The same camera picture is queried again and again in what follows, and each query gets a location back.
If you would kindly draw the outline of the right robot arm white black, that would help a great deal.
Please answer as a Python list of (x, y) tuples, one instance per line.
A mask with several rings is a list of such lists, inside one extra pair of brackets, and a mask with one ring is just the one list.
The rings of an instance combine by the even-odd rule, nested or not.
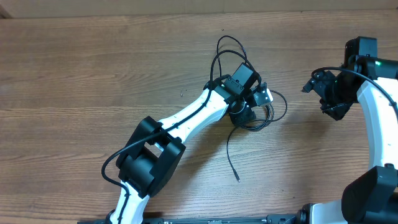
[(342, 66), (314, 70), (302, 91), (314, 91), (336, 121), (361, 105), (369, 165), (339, 200), (306, 204), (289, 222), (397, 223), (397, 61), (379, 58), (377, 40), (359, 36), (345, 44)]

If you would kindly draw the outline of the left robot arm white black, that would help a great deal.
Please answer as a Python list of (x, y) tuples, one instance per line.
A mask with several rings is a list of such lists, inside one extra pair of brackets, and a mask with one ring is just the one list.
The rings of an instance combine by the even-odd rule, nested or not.
[(166, 185), (176, 170), (185, 143), (203, 128), (229, 114), (234, 125), (252, 116), (256, 95), (267, 93), (259, 74), (242, 63), (232, 75), (210, 79), (202, 94), (178, 113), (154, 120), (148, 116), (136, 127), (125, 147), (112, 156), (119, 169), (121, 194), (106, 223), (142, 223), (149, 199)]

